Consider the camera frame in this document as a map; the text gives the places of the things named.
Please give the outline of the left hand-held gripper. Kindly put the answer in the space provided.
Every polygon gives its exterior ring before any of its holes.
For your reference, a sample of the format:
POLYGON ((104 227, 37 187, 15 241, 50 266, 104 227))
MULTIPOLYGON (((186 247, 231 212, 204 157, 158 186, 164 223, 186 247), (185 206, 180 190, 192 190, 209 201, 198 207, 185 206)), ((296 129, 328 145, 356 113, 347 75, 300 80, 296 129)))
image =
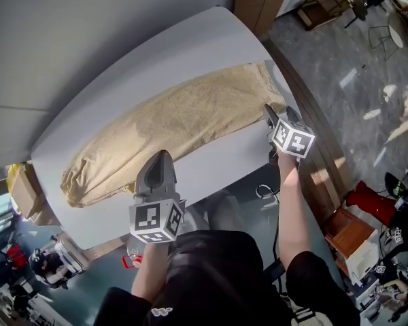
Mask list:
POLYGON ((160 150, 137 175, 134 204, 129 207, 130 233, 146 244, 172 242, 184 211, 185 201, 176 192, 173 159, 160 150))

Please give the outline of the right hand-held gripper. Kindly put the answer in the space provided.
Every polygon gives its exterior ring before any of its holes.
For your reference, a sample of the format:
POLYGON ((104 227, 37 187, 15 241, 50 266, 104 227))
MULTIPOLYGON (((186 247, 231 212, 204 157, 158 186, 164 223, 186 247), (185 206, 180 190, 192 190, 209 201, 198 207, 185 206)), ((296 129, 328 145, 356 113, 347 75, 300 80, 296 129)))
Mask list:
POLYGON ((277 150, 296 158, 296 163, 307 157, 316 136, 303 124, 302 117, 291 106, 286 107, 286 115, 289 121, 279 118, 273 108, 265 104, 263 117, 270 128, 267 135, 271 150, 269 152, 269 162, 277 164, 277 150))

